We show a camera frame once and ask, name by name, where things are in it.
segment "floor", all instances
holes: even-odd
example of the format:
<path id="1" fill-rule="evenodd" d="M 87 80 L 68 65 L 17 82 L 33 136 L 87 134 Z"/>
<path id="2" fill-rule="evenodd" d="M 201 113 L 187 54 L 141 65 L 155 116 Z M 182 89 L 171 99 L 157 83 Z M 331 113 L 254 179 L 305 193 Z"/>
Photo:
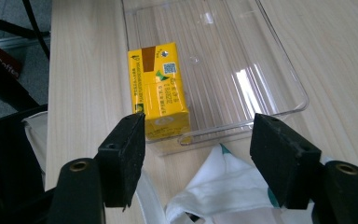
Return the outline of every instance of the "floor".
<path id="1" fill-rule="evenodd" d="M 51 0 L 31 0 L 31 5 L 41 31 L 51 25 Z M 21 0 L 0 0 L 0 19 L 25 28 L 32 28 Z M 13 46 L 13 40 L 21 42 Z M 49 37 L 45 38 L 49 46 Z M 48 103 L 48 59 L 35 40 L 22 39 L 0 31 L 0 47 L 22 63 L 20 84 L 40 104 Z M 15 113 L 10 105 L 0 101 L 0 118 Z"/>

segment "transparent plastic container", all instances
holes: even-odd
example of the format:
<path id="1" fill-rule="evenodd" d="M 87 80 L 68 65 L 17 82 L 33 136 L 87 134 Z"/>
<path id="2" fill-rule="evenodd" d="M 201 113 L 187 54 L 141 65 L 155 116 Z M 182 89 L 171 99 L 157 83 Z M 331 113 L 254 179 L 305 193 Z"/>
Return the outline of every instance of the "transparent plastic container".
<path id="1" fill-rule="evenodd" d="M 309 99 L 259 0 L 122 0 L 128 49 L 175 42 L 191 132 L 147 141 L 159 155 L 250 136 L 255 113 Z"/>

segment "yellow juice box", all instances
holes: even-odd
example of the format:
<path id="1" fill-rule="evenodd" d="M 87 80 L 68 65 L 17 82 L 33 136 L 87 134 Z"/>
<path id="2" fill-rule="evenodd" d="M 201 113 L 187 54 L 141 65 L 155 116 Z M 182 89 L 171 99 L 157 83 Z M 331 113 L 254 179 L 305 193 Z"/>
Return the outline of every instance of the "yellow juice box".
<path id="1" fill-rule="evenodd" d="M 129 51 L 132 112 L 144 112 L 148 140 L 190 131 L 175 43 Z"/>

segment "light wood surface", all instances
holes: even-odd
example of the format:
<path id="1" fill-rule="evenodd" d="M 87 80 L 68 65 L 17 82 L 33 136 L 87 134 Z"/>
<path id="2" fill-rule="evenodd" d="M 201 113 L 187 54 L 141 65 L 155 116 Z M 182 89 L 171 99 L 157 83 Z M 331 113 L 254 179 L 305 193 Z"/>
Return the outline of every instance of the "light wood surface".
<path id="1" fill-rule="evenodd" d="M 287 123 L 324 155 L 358 165 L 358 0 L 263 0 L 296 69 L 309 107 Z M 115 0 L 54 0 L 48 99 L 47 188 L 70 160 L 93 157 L 131 113 L 123 14 Z M 251 162 L 250 139 L 226 143 Z M 166 157 L 147 150 L 144 168 L 163 205 L 181 191 L 210 149 Z M 144 223 L 133 206 L 106 210 L 107 223 Z"/>

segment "white fabric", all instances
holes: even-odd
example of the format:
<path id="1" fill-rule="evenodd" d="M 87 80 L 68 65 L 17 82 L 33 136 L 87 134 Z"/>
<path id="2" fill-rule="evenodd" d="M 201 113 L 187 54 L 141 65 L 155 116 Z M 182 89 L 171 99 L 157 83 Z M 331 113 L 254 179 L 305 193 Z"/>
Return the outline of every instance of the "white fabric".
<path id="1" fill-rule="evenodd" d="M 172 224 L 193 223 L 189 213 L 205 224 L 310 224 L 311 208 L 299 213 L 273 208 L 258 170 L 219 145 L 185 190 L 167 204 L 166 218 Z"/>
<path id="2" fill-rule="evenodd" d="M 48 149 L 48 111 L 32 115 L 22 122 L 24 123 L 28 141 L 39 162 L 43 180 L 45 180 L 46 154 Z"/>

